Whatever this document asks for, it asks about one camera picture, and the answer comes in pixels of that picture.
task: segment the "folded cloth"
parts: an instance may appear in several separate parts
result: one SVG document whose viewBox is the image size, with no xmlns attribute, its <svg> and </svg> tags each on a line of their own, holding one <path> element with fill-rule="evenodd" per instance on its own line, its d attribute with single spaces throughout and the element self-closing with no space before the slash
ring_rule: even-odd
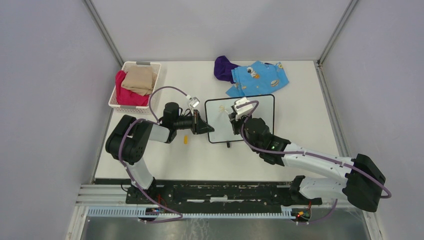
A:
<svg viewBox="0 0 424 240">
<path fill-rule="evenodd" d="M 271 94 L 289 83 L 281 62 L 272 65 L 256 61 L 231 73 L 235 84 L 226 94 L 232 98 Z"/>
<path fill-rule="evenodd" d="M 234 84 L 233 75 L 231 70 L 237 68 L 239 65 L 231 63 L 226 56 L 219 56 L 215 60 L 215 67 L 213 74 L 218 80 L 227 81 Z"/>
<path fill-rule="evenodd" d="M 157 76 L 151 66 L 132 66 L 128 69 L 121 86 L 141 96 L 152 94 Z"/>
<path fill-rule="evenodd" d="M 150 95 L 140 95 L 130 90 L 127 90 L 121 87 L 122 82 L 126 78 L 126 73 L 124 71 L 119 71 L 115 76 L 115 85 L 116 85 L 116 101 L 120 105 L 130 105 L 130 106 L 142 106 L 145 107 L 149 103 Z"/>
</svg>

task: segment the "white table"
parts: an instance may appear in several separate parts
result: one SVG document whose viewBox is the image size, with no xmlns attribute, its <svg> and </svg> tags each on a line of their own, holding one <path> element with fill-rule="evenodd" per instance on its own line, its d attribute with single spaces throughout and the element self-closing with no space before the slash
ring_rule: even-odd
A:
<svg viewBox="0 0 424 240">
<path fill-rule="evenodd" d="M 235 61 L 247 66 L 253 61 Z M 312 61 L 282 61 L 290 83 L 274 92 L 274 134 L 305 148 L 337 155 L 338 149 Z M 205 118 L 205 101 L 227 98 L 225 92 L 232 86 L 214 77 L 213 61 L 162 62 L 164 86 L 174 86 L 201 103 L 197 109 Z M 156 115 L 163 114 L 166 103 L 176 102 L 184 110 L 186 98 L 173 89 L 162 90 Z M 114 111 L 107 137 L 125 113 Z M 152 115 L 129 114 L 136 118 L 154 120 Z M 188 135 L 188 144 L 184 144 Z M 316 177 L 311 172 L 270 165 L 252 152 L 244 142 L 210 143 L 207 134 L 192 135 L 189 129 L 179 130 L 171 144 L 150 141 L 144 153 L 147 167 L 156 179 L 218 180 L 218 181 L 292 181 L 297 175 Z M 103 146 L 95 178 L 127 179 L 122 165 L 105 151 Z"/>
</svg>

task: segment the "brown towel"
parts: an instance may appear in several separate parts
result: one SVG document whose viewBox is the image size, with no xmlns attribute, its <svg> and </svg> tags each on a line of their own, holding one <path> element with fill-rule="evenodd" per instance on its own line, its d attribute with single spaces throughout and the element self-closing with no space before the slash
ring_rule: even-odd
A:
<svg viewBox="0 0 424 240">
<path fill-rule="evenodd" d="M 141 96 L 152 94 L 157 76 L 151 66 L 132 66 L 128 69 L 121 87 Z"/>
</svg>

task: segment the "white wall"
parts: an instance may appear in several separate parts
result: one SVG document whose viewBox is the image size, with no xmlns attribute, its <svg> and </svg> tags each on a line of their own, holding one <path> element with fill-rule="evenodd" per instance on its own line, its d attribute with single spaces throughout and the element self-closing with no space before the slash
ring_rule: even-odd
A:
<svg viewBox="0 0 424 240">
<path fill-rule="evenodd" d="M 0 46 L 0 239 L 63 239 L 119 67 L 81 0 L 1 1 Z"/>
<path fill-rule="evenodd" d="M 125 61 L 317 60 L 350 0 L 93 0 Z"/>
<path fill-rule="evenodd" d="M 351 151 L 369 155 L 393 198 L 385 240 L 424 239 L 424 1 L 362 0 L 324 74 Z"/>
</svg>

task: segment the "laundry basket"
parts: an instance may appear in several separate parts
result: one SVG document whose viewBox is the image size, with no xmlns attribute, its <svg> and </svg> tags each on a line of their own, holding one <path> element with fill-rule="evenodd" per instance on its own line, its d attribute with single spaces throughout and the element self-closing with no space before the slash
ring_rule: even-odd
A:
<svg viewBox="0 0 424 240">
<path fill-rule="evenodd" d="M 133 66 L 137 66 L 140 68 L 151 67 L 153 69 L 153 72 L 157 74 L 156 83 L 153 87 L 153 92 L 163 86 L 164 77 L 161 76 L 161 64 L 159 62 L 126 61 L 123 64 L 121 70 L 127 73 L 128 69 Z M 159 104 L 159 98 L 160 93 L 158 92 L 152 97 L 147 106 L 119 105 L 119 103 L 117 102 L 117 88 L 115 86 L 113 88 L 112 95 L 109 99 L 109 106 L 111 106 L 116 111 L 123 113 L 151 114 L 149 105 L 151 105 L 151 108 L 153 109 L 153 111 L 155 111 Z"/>
</svg>

